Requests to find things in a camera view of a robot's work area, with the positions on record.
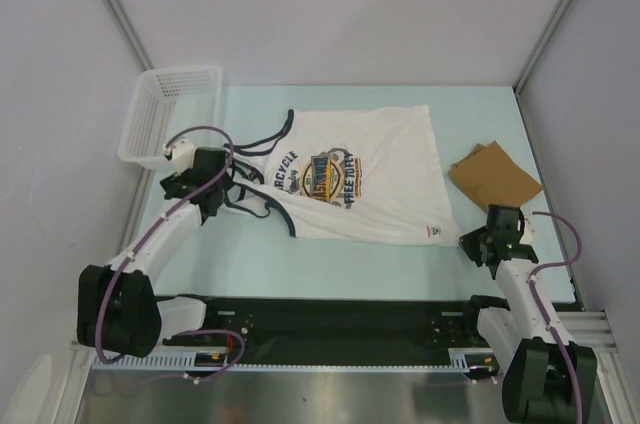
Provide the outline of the tan tank top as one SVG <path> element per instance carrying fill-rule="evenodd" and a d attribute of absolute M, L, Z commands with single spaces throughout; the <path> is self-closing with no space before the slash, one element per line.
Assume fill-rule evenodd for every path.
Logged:
<path fill-rule="evenodd" d="M 543 190 L 496 141 L 476 144 L 466 157 L 451 165 L 448 175 L 483 210 L 491 204 L 520 207 Z"/>

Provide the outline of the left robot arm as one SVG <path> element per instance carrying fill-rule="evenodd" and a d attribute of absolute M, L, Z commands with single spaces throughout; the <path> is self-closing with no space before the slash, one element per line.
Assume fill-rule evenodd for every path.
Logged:
<path fill-rule="evenodd" d="M 164 203 L 151 226 L 104 266 L 89 265 L 78 282 L 77 340 L 107 365 L 142 358 L 156 345 L 188 333 L 214 341 L 221 320 L 198 298 L 159 299 L 155 284 L 176 252 L 224 203 L 233 180 L 230 151 L 194 147 L 185 140 L 170 152 Z"/>

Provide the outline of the white tank top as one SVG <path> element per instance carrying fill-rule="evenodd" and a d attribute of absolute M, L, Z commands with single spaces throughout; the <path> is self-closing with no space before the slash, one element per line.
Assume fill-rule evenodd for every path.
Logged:
<path fill-rule="evenodd" d="M 427 106 L 291 109 L 234 152 L 235 213 L 277 212 L 292 237 L 454 246 L 460 235 Z"/>

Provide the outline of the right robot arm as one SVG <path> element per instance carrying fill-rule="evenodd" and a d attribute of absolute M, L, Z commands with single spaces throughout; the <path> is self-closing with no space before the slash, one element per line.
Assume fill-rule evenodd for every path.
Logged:
<path fill-rule="evenodd" d="M 487 343 L 493 351 L 509 422 L 585 423 L 597 358 L 561 322 L 540 280 L 548 267 L 524 242 L 525 231 L 520 208 L 491 204 L 485 225 L 460 237 L 466 256 L 487 268 L 503 293 L 472 296 L 461 332 L 469 343 Z"/>

